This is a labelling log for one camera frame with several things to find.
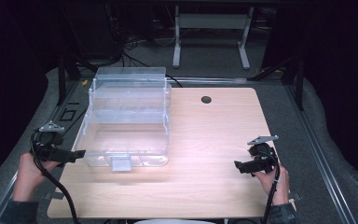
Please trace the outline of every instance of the plastic bin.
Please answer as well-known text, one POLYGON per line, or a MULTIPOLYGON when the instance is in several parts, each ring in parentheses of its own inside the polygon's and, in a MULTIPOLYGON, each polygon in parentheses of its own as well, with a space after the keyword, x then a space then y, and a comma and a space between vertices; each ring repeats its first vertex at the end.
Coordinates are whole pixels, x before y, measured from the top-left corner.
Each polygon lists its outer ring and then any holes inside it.
POLYGON ((129 171, 168 162, 171 85, 165 68, 103 67, 75 141, 89 166, 129 171))

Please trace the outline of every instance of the white desk frame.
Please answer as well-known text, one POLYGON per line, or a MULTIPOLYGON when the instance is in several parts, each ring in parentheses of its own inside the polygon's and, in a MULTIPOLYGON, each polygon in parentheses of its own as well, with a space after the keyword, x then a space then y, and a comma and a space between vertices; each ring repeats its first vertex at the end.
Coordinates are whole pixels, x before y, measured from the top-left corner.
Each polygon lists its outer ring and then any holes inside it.
POLYGON ((205 29, 241 29, 242 38, 238 42, 238 50, 241 56, 242 67, 245 70, 250 69, 248 56, 245 50, 246 39, 252 21, 253 8, 249 9, 248 14, 180 14, 179 6, 175 7, 175 50, 173 53, 174 68, 180 64, 180 29, 181 28, 205 28, 205 29))

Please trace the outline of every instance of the hand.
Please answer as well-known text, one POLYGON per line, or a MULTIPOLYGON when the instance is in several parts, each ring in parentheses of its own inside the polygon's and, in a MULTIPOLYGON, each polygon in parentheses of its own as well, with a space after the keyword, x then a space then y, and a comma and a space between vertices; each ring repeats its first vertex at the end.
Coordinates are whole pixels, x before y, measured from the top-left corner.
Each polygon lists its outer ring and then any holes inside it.
MULTIPOLYGON (((42 161, 42 165, 49 172, 58 164, 56 161, 42 161)), ((42 173, 34 164, 34 155, 29 152, 22 154, 12 200, 15 202, 30 202, 37 187, 44 179, 45 177, 42 176, 42 173)))
MULTIPOLYGON (((272 205, 289 203, 289 172, 281 165, 280 169, 281 174, 277 184, 277 190, 274 194, 274 198, 272 199, 272 205)), ((267 195, 269 195, 272 183, 274 182, 275 171, 276 168, 274 168, 274 170, 268 174, 264 174, 262 172, 254 173, 258 180, 260 180, 261 186, 267 195)))

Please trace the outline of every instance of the gray carpet floor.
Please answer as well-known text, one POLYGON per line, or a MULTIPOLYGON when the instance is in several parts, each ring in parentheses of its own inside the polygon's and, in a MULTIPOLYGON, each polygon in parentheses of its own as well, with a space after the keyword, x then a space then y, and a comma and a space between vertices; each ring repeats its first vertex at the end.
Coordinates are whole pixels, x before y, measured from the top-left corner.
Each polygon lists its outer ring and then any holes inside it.
MULTIPOLYGON (((237 42, 241 32, 232 31, 189 31, 182 37, 182 57, 180 68, 172 68, 173 44, 161 46, 157 43, 139 42, 136 48, 126 49, 133 58, 149 66, 163 66, 167 68, 167 74, 177 79, 186 87, 249 87, 254 88, 262 105, 270 132, 277 134, 280 139, 274 144, 280 156, 282 164, 289 170, 291 191, 297 192, 302 199, 296 201, 297 212, 302 223, 358 223, 358 172, 356 172, 343 158, 339 148, 330 139, 325 126, 324 109, 314 89, 309 82, 304 85, 304 111, 298 111, 293 103, 293 96, 289 89, 281 85, 277 80, 279 76, 271 76, 260 82, 248 82, 238 84, 234 82, 222 83, 217 78, 247 78, 254 76, 260 70, 264 49, 269 38, 269 32, 264 30, 253 30, 247 44, 247 53, 251 69, 244 71, 241 68, 240 55, 237 51, 237 42), (187 79, 208 78, 214 83, 204 80, 196 83, 187 79), (311 129, 323 150, 325 158, 334 174, 345 203, 351 209, 353 217, 349 221, 337 211, 337 203, 332 200, 330 189, 326 186, 326 179, 315 160, 312 152, 312 142, 304 129, 299 115, 305 115, 310 122, 311 129)), ((169 43, 170 39, 160 39, 159 42, 169 43)), ((142 66, 141 64, 124 58, 123 62, 117 62, 112 66, 142 66)), ((66 110, 75 110, 75 117, 88 106, 88 95, 81 81, 90 79, 92 73, 86 69, 82 70, 83 78, 80 81, 67 80, 68 89, 73 91, 68 95, 66 104, 57 107, 58 79, 57 69, 47 73, 49 80, 48 90, 44 100, 41 102, 33 120, 13 148, 12 153, 0 168, 0 202, 9 192, 12 177, 17 172, 19 157, 28 151, 29 137, 32 129, 40 127, 50 119, 59 125, 67 127, 67 121, 60 118, 67 116, 66 110)), ((70 132, 65 136, 62 148, 71 148, 75 141, 80 122, 77 122, 70 132)), ((55 176, 59 177, 60 169, 55 169, 55 176)), ((55 187, 46 181, 36 194, 40 201, 38 221, 39 223, 71 223, 70 218, 52 219, 47 217, 49 201, 42 199, 48 191, 55 187)), ((81 219, 82 223, 103 223, 104 220, 81 219)))

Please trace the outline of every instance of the person's left hand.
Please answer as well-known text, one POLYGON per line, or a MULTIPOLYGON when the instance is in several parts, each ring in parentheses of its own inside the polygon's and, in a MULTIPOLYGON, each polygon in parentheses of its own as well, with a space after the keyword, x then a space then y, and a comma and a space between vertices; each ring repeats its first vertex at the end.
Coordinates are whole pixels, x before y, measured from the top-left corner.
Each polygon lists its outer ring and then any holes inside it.
MULTIPOLYGON (((49 172, 58 164, 56 161, 42 161, 42 165, 49 172)), ((29 152, 22 154, 12 200, 14 202, 30 202, 37 187, 44 179, 45 177, 34 164, 34 155, 29 152)))

